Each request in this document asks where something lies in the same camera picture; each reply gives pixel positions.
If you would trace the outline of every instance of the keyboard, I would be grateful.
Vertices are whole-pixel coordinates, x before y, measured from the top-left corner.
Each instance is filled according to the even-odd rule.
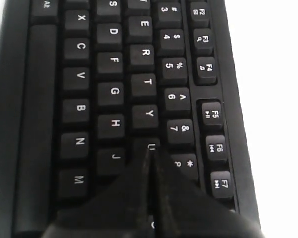
[[[7,1],[0,238],[40,237],[157,147],[259,223],[224,0]]]

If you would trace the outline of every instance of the space bar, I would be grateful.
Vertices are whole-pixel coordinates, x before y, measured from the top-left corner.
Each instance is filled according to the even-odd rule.
[[[29,29],[14,223],[17,235],[44,231],[48,222],[56,42],[54,25]]]

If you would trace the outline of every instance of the keyboard frame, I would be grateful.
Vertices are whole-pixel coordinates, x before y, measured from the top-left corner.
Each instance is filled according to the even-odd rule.
[[[209,0],[208,4],[222,82],[224,126],[234,174],[236,209],[259,223],[225,1]],[[13,231],[29,10],[30,0],[6,0],[0,33],[0,238],[11,238]],[[205,92],[200,88],[191,94],[205,95],[207,88]]]

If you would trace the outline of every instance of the white background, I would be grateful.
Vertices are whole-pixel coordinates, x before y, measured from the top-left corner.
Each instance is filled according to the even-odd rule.
[[[298,237],[298,0],[226,6],[262,230]]]

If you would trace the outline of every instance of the black keyboard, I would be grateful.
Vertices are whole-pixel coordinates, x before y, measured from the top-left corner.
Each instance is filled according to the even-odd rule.
[[[259,223],[224,0],[8,0],[0,39],[0,238],[39,237],[158,146]]]

